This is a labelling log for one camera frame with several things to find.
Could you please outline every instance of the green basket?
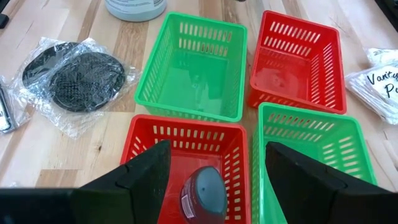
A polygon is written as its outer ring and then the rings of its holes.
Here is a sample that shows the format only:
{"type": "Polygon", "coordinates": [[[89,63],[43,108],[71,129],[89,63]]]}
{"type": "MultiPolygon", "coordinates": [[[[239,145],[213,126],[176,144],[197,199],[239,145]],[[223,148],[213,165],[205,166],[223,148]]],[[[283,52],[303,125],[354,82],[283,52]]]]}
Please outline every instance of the green basket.
{"type": "Polygon", "coordinates": [[[263,103],[252,147],[252,223],[287,223],[265,165],[268,141],[376,185],[361,127],[354,118],[263,103]]]}
{"type": "Polygon", "coordinates": [[[244,26],[168,13],[137,87],[151,114],[238,122],[243,112],[244,26]]]}

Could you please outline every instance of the wooden table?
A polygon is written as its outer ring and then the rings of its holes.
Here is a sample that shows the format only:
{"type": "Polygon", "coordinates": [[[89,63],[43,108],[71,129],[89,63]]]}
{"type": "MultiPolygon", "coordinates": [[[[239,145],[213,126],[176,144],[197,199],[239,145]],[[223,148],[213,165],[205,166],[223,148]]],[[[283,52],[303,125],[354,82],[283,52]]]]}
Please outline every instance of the wooden table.
{"type": "MultiPolygon", "coordinates": [[[[340,32],[345,74],[368,68],[363,47],[398,49],[398,33],[374,0],[168,0],[166,11],[179,11],[235,22],[248,28],[247,77],[251,71],[262,12],[266,9],[335,27],[340,32]]],[[[0,30],[0,75],[9,81],[42,36],[60,40],[92,37],[119,58],[143,68],[167,12],[141,23],[111,16],[101,0],[11,0],[3,13],[11,21],[0,30]]],[[[134,92],[106,113],[79,140],[61,133],[32,110],[32,119],[0,137],[0,186],[81,186],[119,164],[129,122],[147,113],[134,92]]],[[[347,115],[362,125],[377,180],[398,190],[398,171],[387,149],[398,146],[398,127],[379,117],[348,93],[347,115]]],[[[251,136],[257,112],[244,109],[241,124],[251,136]]]]}

